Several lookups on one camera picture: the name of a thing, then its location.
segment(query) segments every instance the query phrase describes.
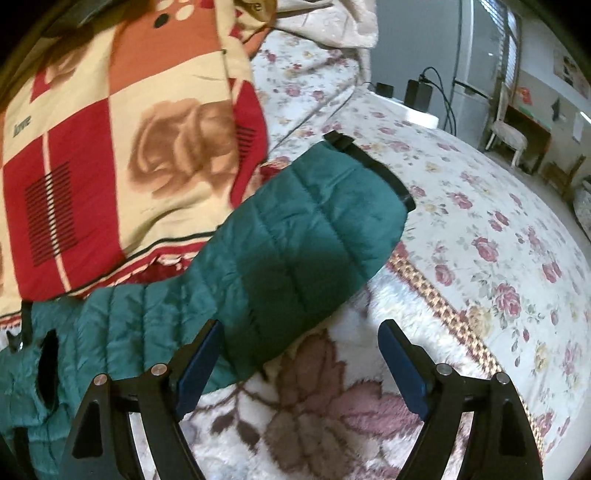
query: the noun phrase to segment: brown woven trim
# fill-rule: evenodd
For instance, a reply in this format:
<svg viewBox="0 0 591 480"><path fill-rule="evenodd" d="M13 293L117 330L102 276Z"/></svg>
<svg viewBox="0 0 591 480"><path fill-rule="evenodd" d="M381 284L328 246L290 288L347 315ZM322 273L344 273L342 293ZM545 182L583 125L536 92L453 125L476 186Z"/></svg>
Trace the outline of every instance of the brown woven trim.
<svg viewBox="0 0 591 480"><path fill-rule="evenodd" d="M503 371L501 364L495 355L488 349L484 342L476 336L469 324L462 320L458 312L455 311L443 295L441 295L439 290L434 287L407 258L392 253L387 266L427 302L427 304L433 309L435 316L446 325L450 333L454 335L462 345L468 348L471 356L485 370L487 375L493 376L497 372ZM521 394L519 395L519 399L521 400L527 418L530 421L531 430L538 447L538 454L543 461L545 453L544 439L540 432L540 428L535 422L535 418L531 414L530 409L527 407Z"/></svg>

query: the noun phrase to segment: charger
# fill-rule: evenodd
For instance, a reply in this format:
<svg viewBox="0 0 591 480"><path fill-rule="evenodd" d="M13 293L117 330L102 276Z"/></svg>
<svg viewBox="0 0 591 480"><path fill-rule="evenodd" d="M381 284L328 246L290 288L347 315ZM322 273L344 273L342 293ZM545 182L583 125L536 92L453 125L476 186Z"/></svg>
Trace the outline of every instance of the charger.
<svg viewBox="0 0 591 480"><path fill-rule="evenodd" d="M431 103L433 87L419 80L409 80L404 95L404 105L419 112L427 112Z"/></svg>

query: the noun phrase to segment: floor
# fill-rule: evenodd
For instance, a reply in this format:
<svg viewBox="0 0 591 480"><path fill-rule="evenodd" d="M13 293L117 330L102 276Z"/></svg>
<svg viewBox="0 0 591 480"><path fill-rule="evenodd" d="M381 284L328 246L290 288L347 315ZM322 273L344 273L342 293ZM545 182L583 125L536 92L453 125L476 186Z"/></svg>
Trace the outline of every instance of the floor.
<svg viewBox="0 0 591 480"><path fill-rule="evenodd" d="M511 170L510 157L497 151L486 152L486 156L504 169ZM514 170L513 175L552 209L591 265L591 241L577 223L571 207L562 200L552 186L545 185L541 177L526 175L519 169ZM569 435L558 444L553 454L544 463L544 480L567 478L584 480L589 478L585 475L591 471L591 446L579 441L581 437L585 437L584 433L588 430L589 425L591 425L591 390L587 392L583 409L578 418L571 424ZM577 465L579 462L579 468L573 473L572 465Z"/></svg>

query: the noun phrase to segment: white paper on wall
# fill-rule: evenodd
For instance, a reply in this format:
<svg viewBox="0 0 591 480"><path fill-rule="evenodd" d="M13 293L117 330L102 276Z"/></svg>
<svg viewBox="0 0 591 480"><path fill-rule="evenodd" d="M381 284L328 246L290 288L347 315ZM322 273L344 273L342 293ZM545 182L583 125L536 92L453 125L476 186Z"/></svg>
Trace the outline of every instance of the white paper on wall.
<svg viewBox="0 0 591 480"><path fill-rule="evenodd" d="M585 120L580 113L575 114L574 116L574 127L573 127L573 138L576 142L581 143L581 139L583 138L583 127L585 125Z"/></svg>

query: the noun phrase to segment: black strap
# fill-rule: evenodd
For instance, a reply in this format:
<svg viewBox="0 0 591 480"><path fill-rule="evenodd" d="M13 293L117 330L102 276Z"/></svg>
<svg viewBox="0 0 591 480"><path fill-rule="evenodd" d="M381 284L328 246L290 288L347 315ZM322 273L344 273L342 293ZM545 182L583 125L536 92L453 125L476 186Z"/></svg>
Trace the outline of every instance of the black strap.
<svg viewBox="0 0 591 480"><path fill-rule="evenodd" d="M21 302L21 334L23 347L29 346L33 342L32 309L33 303L31 301L23 300Z"/></svg>
<svg viewBox="0 0 591 480"><path fill-rule="evenodd" d="M404 186L404 183L402 183L402 181L386 165L374 160L366 152L355 145L355 140L353 140L353 138L333 130L332 132L328 132L324 136L324 139L340 152L354 158L365 168L368 168L375 174L379 175L383 181L390 185L390 188L396 193L396 195L398 195L400 201L402 201L407 208L408 213L412 212L417 207L414 203L413 196L410 195L410 192Z"/></svg>
<svg viewBox="0 0 591 480"><path fill-rule="evenodd" d="M12 454L8 444L0 435L0 471L2 480L35 480L37 476L31 465L31 455L29 454L29 438L27 429L19 427L14 429L14 439L12 441L14 454Z"/></svg>

